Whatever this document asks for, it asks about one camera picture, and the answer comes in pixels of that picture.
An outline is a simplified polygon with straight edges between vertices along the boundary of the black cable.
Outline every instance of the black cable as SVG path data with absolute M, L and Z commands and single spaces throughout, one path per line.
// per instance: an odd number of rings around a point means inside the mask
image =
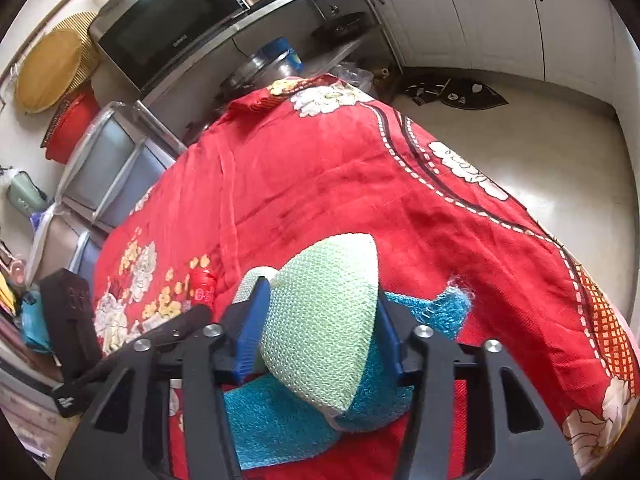
M 245 54 L 242 50 L 240 50 L 240 48 L 238 47 L 238 45 L 236 44 L 236 38 L 231 38 L 232 43 L 234 44 L 234 47 L 236 48 L 236 50 L 242 54 L 244 57 L 249 57 L 247 56 L 247 54 Z

